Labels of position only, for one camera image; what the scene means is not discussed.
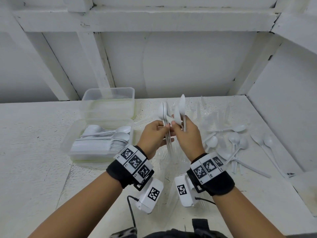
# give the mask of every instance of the container lid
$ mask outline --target container lid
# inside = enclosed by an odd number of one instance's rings
[[[134,88],[91,88],[80,105],[82,118],[134,119]]]

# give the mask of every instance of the wristband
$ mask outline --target wristband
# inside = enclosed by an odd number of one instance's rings
[[[153,165],[138,146],[128,146],[117,155],[106,170],[114,179],[118,180],[124,189],[127,185],[134,184],[141,190],[153,175]]]
[[[196,158],[187,174],[196,191],[207,191],[211,196],[229,193],[235,186],[233,179],[224,170],[224,164],[216,153]]]

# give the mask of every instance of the white electronic device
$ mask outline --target white electronic device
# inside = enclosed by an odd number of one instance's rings
[[[159,199],[164,185],[162,181],[151,177],[144,188],[140,191],[137,208],[150,214]]]
[[[175,177],[174,181],[182,205],[184,207],[194,206],[198,202],[198,200],[195,199],[195,196],[198,196],[198,193],[188,175],[183,174]]]

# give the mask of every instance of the open plastic box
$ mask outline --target open plastic box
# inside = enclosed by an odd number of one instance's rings
[[[133,141],[134,88],[91,88],[81,101],[80,112],[83,119],[70,127],[61,144],[61,151],[67,153],[73,162],[112,162],[119,151],[71,151],[74,141],[80,138],[86,127],[96,124],[104,129],[131,126],[129,144]]]

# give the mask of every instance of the black strap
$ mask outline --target black strap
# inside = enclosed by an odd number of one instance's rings
[[[194,231],[196,229],[209,230],[207,219],[192,219],[192,224],[193,224]]]

